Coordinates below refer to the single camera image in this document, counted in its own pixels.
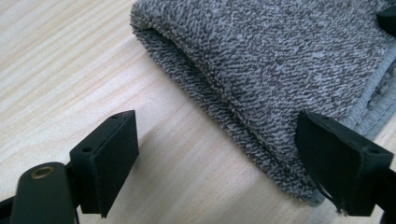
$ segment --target folded towel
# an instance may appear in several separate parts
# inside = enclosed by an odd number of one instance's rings
[[[373,139],[396,110],[386,0],[138,0],[134,34],[153,60],[284,191],[318,194],[293,138],[298,112]]]

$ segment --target wood grain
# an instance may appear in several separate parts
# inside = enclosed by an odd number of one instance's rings
[[[272,181],[132,34],[134,1],[0,2],[0,200],[108,116],[136,110],[140,155],[107,219],[81,223],[378,223],[310,208]],[[396,116],[376,142],[395,152]]]

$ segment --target terry cloth fabric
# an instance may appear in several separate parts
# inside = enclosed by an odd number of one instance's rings
[[[275,183],[322,197],[293,138],[306,108],[373,139],[396,109],[386,0],[138,0],[134,34],[153,60]]]

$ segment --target towel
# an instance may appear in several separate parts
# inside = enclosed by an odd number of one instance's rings
[[[396,38],[375,13],[395,3],[138,0],[131,25],[152,59],[258,167],[317,205],[323,197],[293,140],[297,115],[307,109],[369,139],[378,134],[396,110]]]

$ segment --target black object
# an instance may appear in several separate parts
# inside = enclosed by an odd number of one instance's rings
[[[302,111],[296,145],[306,171],[338,211],[368,217],[375,204],[396,218],[393,154],[320,114]]]
[[[16,196],[0,203],[0,223],[78,223],[82,213],[106,217],[138,156],[134,111],[106,119],[70,151],[70,162],[25,172]]]
[[[396,6],[376,15],[379,26],[390,35],[396,36]]]

